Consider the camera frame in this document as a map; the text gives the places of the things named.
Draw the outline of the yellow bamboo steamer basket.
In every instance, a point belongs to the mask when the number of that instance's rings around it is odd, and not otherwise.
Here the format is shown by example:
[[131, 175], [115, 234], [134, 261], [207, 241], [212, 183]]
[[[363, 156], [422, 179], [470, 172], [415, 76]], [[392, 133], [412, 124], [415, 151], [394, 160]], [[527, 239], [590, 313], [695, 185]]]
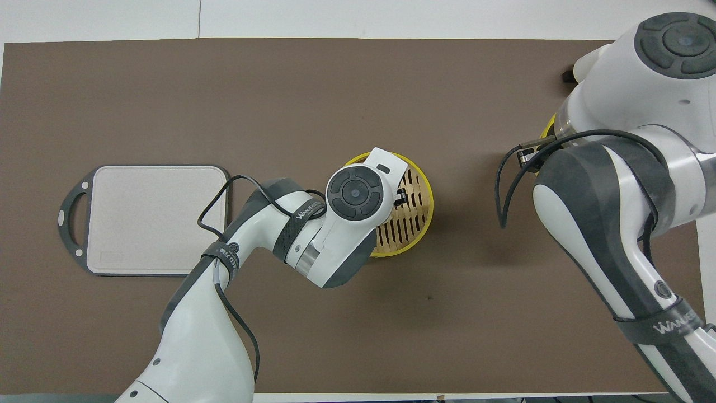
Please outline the yellow bamboo steamer basket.
[[396, 256], [414, 247], [424, 237], [432, 222], [435, 202], [427, 176], [414, 161], [396, 153], [408, 168], [400, 189], [407, 194], [407, 202], [394, 207], [389, 221], [378, 227], [373, 258]]

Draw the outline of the brown table mat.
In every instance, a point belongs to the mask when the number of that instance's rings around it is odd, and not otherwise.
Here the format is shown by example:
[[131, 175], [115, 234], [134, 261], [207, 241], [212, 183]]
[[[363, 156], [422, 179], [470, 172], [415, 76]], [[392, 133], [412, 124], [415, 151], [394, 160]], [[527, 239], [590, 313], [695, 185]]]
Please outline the brown table mat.
[[600, 41], [189, 39], [12, 44], [0, 90], [0, 393], [121, 393], [181, 278], [97, 277], [65, 250], [67, 192], [105, 164], [213, 163], [324, 190], [374, 147], [427, 174], [404, 254], [320, 290], [266, 250], [227, 295], [263, 393], [662, 392], [503, 154], [539, 137]]

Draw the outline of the grey cutting board dark rim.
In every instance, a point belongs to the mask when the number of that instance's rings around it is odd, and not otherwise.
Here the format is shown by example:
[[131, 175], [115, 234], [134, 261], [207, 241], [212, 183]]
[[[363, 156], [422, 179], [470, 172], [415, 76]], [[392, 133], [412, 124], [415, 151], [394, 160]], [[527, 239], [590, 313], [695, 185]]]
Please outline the grey cutting board dark rim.
[[185, 276], [216, 240], [197, 220], [228, 177], [212, 164], [100, 166], [62, 202], [60, 237], [95, 275]]

